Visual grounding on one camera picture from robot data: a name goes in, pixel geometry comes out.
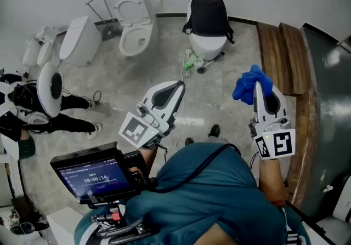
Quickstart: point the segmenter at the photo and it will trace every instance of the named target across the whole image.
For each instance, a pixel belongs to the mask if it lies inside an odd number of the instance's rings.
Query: blue cloth
[[[237,80],[233,99],[241,99],[248,105],[253,105],[253,90],[256,81],[260,81],[266,97],[272,93],[273,81],[257,65],[252,65],[250,72],[244,72]]]

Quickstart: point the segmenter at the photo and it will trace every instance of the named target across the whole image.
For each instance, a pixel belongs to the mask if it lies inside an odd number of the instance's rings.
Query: red button
[[[112,219],[114,221],[120,221],[121,220],[121,216],[118,212],[112,213]]]

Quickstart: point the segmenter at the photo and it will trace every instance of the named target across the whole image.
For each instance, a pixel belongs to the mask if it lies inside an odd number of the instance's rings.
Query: metal rod
[[[101,19],[101,21],[105,23],[106,26],[108,26],[109,24],[107,24],[106,21],[99,15],[99,13],[97,13],[95,9],[90,5],[90,2],[93,2],[93,1],[94,0],[87,2],[86,5],[89,6],[92,9],[92,11],[94,11],[94,13]]]
[[[115,19],[114,19],[113,16],[112,16],[112,13],[111,13],[111,11],[110,11],[109,6],[107,5],[106,0],[104,0],[104,3],[105,3],[105,5],[106,5],[106,8],[107,8],[108,12],[110,13],[110,16],[111,16],[111,19],[112,19],[112,23],[114,23],[114,22],[115,22]]]

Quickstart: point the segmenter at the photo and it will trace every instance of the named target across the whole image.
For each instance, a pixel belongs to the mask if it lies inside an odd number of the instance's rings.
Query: black pants
[[[61,110],[68,109],[87,109],[89,102],[81,97],[76,96],[64,96],[62,97]],[[54,132],[57,130],[64,130],[69,132],[93,132],[95,126],[90,122],[75,119],[67,115],[59,114],[58,116],[49,120],[47,124],[40,125],[26,125],[24,127],[28,130],[34,130],[39,132]]]

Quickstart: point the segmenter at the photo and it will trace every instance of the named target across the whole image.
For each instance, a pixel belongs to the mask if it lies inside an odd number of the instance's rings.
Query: screen
[[[61,169],[59,172],[76,197],[93,198],[105,192],[119,191],[130,186],[115,159]]]

